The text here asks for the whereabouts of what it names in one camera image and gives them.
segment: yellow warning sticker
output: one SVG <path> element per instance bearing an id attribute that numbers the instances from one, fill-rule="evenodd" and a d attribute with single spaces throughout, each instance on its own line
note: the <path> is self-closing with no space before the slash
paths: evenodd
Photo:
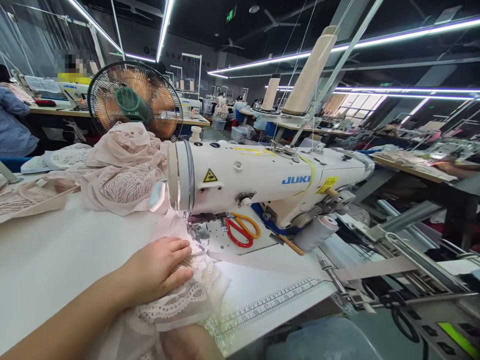
<path id="1" fill-rule="evenodd" d="M 335 185 L 338 179 L 338 176 L 327 177 L 323 185 L 317 190 L 316 194 L 325 194 L 328 189 Z"/>
<path id="2" fill-rule="evenodd" d="M 243 147 L 236 147 L 235 150 L 242 155 L 254 155 L 254 156 L 277 156 L 272 151 L 267 149 L 247 149 Z"/>
<path id="3" fill-rule="evenodd" d="M 215 181 L 218 181 L 217 177 L 215 176 L 212 169 L 208 169 L 208 171 L 206 172 L 205 178 L 203 179 L 203 182 L 204 183 L 213 183 Z"/>

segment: scissors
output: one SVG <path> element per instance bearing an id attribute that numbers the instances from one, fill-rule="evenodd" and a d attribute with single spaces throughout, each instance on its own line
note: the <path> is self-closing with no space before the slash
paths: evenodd
<path id="1" fill-rule="evenodd" d="M 248 227 L 243 223 L 242 220 L 245 220 L 249 222 L 254 228 L 255 228 L 255 234 L 252 233 Z M 257 223 L 249 218 L 248 216 L 245 215 L 240 215 L 235 212 L 229 212 L 226 214 L 225 218 L 225 224 L 226 224 L 226 229 L 228 233 L 228 237 L 233 241 L 233 243 L 241 248 L 249 248 L 254 244 L 254 239 L 258 239 L 260 235 L 262 234 L 260 231 L 259 226 Z M 242 234 L 246 240 L 247 243 L 243 243 L 238 241 L 235 236 L 232 234 L 232 230 L 230 226 L 234 227 L 240 234 Z"/>

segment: window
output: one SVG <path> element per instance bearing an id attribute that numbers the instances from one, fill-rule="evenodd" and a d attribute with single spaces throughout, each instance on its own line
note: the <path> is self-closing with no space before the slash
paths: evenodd
<path id="1" fill-rule="evenodd" d="M 347 95 L 337 111 L 338 114 L 345 113 L 350 118 L 354 127 L 362 125 L 372 116 L 374 111 L 385 101 L 386 96 L 370 94 Z"/>

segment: factory floor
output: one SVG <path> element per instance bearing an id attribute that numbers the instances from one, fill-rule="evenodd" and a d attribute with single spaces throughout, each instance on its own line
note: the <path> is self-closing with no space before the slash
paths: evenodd
<path id="1" fill-rule="evenodd" d="M 218 141 L 218 140 L 230 140 L 230 131 L 228 130 L 215 130 L 212 126 L 203 130 L 202 141 Z"/>

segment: green fan motor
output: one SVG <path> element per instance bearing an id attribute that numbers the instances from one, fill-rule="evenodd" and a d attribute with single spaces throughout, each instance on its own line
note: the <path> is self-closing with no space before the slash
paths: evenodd
<path id="1" fill-rule="evenodd" d="M 130 121 L 150 124 L 152 109 L 131 87 L 119 88 L 115 91 L 115 99 Z"/>

